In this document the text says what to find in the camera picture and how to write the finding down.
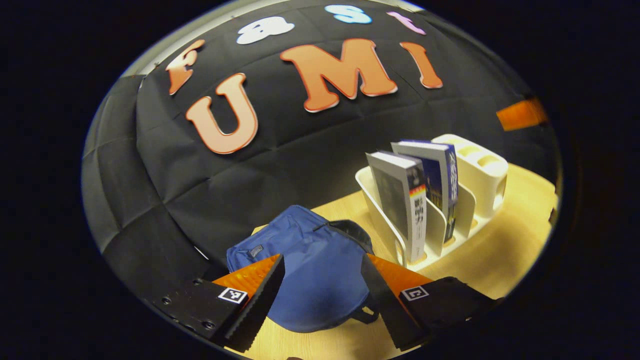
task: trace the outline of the blue bag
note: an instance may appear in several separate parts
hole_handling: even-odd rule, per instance
[[[327,219],[293,205],[266,227],[227,250],[233,272],[283,254],[285,275],[269,318],[294,332],[340,325],[349,318],[371,323],[378,312],[360,275],[362,256],[373,254],[369,235],[350,220]],[[368,307],[373,315],[365,313]]]

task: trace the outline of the light wood surface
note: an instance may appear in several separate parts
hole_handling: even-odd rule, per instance
[[[393,261],[371,222],[364,196],[362,191],[352,193],[312,211],[328,220],[355,221],[369,233],[375,255]],[[475,236],[419,273],[433,280],[457,277],[493,299],[503,297],[538,258],[551,230],[549,215],[556,205],[553,184],[509,164],[502,209]],[[263,227],[257,227],[254,233]],[[402,352],[395,348],[379,317],[369,325],[349,319],[336,328],[308,334],[288,331],[266,318],[252,347],[242,355],[256,360],[375,360],[399,354]]]

